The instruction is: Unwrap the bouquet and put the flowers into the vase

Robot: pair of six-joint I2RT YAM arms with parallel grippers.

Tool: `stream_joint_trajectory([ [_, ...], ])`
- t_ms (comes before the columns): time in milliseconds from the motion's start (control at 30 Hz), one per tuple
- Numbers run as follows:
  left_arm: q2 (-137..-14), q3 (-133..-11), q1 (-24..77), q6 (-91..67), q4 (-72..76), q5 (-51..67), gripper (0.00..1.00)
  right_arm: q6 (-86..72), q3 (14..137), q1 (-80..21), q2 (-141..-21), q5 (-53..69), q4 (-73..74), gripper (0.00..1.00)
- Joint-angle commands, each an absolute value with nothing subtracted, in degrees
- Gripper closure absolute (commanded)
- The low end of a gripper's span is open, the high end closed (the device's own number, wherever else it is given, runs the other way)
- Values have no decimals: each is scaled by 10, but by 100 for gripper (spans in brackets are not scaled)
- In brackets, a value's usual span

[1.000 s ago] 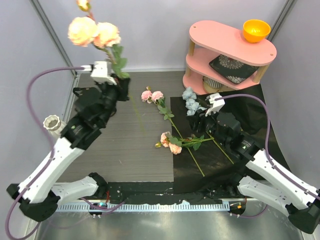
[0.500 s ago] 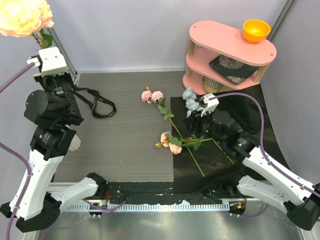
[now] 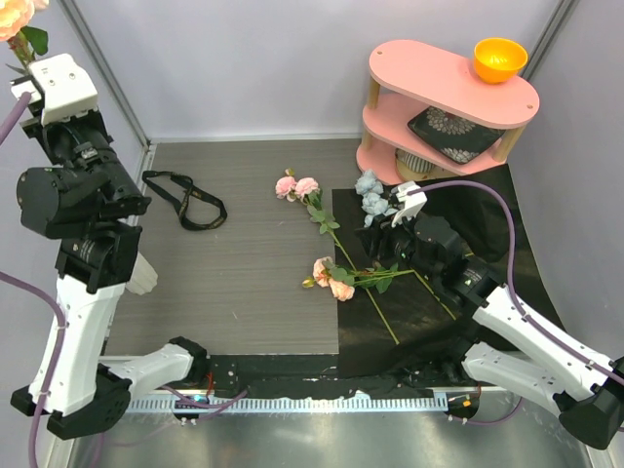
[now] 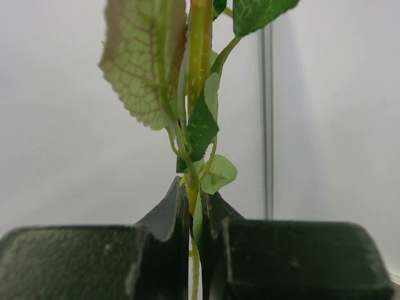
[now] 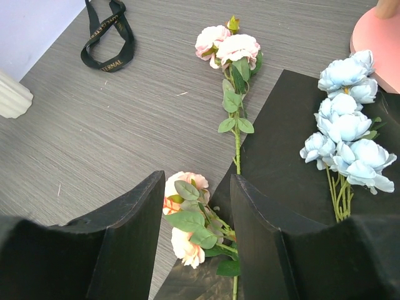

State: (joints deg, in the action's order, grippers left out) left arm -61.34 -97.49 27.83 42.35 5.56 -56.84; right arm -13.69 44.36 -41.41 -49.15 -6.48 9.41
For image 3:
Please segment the pink double rose stem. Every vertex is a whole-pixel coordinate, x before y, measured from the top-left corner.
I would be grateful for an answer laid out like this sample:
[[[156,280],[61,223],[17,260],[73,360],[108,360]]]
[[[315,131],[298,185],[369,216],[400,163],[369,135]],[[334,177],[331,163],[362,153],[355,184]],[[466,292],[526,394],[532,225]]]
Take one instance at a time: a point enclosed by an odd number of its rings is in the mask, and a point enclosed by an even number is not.
[[[346,259],[347,268],[358,268],[351,258],[351,255],[347,252],[343,244],[340,242],[336,231],[340,228],[340,224],[335,220],[334,216],[323,207],[323,189],[319,182],[313,177],[304,177],[296,179],[294,172],[291,169],[285,170],[285,175],[279,178],[275,185],[275,194],[278,199],[287,200],[289,202],[298,202],[308,212],[310,220],[319,226],[319,233],[321,235],[328,235],[331,237],[333,245],[338,249],[338,252]],[[333,261],[341,265],[338,262],[338,258],[333,258]],[[382,325],[388,331],[391,339],[395,344],[399,344],[400,340],[396,333],[392,330],[388,319],[382,312],[378,302],[374,298],[373,290],[363,290],[366,292],[371,305],[380,318]]]

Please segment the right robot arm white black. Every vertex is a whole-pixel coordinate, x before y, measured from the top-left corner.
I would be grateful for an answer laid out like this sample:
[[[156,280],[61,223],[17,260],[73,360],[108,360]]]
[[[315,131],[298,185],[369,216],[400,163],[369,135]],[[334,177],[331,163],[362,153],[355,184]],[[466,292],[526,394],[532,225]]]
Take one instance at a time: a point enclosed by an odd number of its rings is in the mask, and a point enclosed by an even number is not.
[[[623,425],[623,361],[611,359],[544,318],[441,217],[395,224],[379,216],[356,231],[367,256],[398,259],[464,323],[440,362],[445,381],[503,387],[555,415],[593,449],[607,449]]]

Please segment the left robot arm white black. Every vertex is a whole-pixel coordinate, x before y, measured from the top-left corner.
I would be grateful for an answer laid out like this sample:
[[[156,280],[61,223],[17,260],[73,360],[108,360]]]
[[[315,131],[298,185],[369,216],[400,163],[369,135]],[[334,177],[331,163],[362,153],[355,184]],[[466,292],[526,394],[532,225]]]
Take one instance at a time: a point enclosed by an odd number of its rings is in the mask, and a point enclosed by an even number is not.
[[[12,406],[63,440],[111,429],[133,399],[170,383],[200,387],[208,354],[184,337],[121,366],[99,360],[109,322],[130,282],[141,230],[142,195],[118,159],[99,112],[45,124],[29,93],[18,99],[16,124],[44,149],[49,166],[20,177],[17,199],[27,229],[59,243],[55,318],[40,369],[16,390]]]

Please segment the blue hydrangea stem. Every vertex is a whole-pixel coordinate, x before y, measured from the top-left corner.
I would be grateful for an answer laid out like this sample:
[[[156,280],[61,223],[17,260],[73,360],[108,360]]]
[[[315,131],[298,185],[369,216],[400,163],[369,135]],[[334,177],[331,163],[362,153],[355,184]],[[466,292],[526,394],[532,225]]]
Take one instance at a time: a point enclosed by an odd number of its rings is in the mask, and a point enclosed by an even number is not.
[[[356,181],[355,190],[362,197],[362,210],[365,212],[364,226],[368,227],[375,218],[389,218],[392,221],[393,214],[398,210],[397,199],[390,193],[386,193],[380,180],[377,179],[374,171],[365,171]],[[414,271],[418,281],[425,289],[440,300],[441,297],[434,292],[426,279],[427,273],[419,266],[408,267]]]

